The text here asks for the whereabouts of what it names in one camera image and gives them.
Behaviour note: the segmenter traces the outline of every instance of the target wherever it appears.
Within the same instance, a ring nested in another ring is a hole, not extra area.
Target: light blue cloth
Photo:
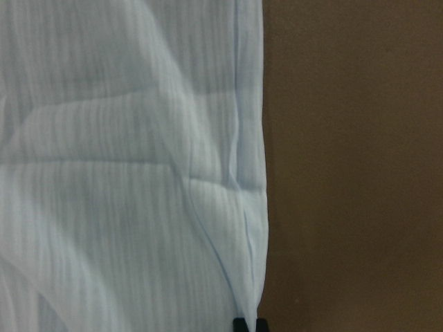
[[[0,0],[0,332],[255,330],[259,0]]]

